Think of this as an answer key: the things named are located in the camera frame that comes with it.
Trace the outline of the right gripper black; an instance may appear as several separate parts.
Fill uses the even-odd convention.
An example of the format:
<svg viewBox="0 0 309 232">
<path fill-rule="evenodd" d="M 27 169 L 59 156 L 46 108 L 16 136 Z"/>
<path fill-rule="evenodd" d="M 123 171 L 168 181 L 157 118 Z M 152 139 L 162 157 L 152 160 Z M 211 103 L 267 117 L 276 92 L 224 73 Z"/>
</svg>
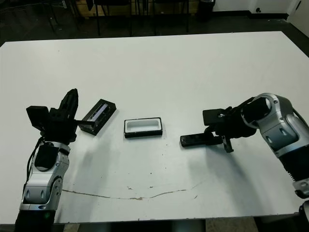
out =
<svg viewBox="0 0 309 232">
<path fill-rule="evenodd" d="M 209 126 L 204 133 L 209 134 L 206 145 L 224 145 L 227 153 L 233 152 L 231 139 L 250 137 L 256 133 L 255 128 L 246 125 L 241 110 L 244 104 L 226 109 L 209 110 Z"/>
</svg>

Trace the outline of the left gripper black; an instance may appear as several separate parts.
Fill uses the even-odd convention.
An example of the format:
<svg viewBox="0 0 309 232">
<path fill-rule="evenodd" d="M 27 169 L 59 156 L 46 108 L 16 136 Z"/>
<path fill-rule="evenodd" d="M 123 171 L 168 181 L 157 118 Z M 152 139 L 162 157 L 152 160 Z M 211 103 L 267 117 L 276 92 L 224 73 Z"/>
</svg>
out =
<svg viewBox="0 0 309 232">
<path fill-rule="evenodd" d="M 96 126 L 93 121 L 75 119 L 78 102 L 78 90 L 74 88 L 67 92 L 59 109 L 50 109 L 47 121 L 40 132 L 45 141 L 73 143 L 76 140 L 78 126 L 86 126 L 91 129 Z"/>
</svg>

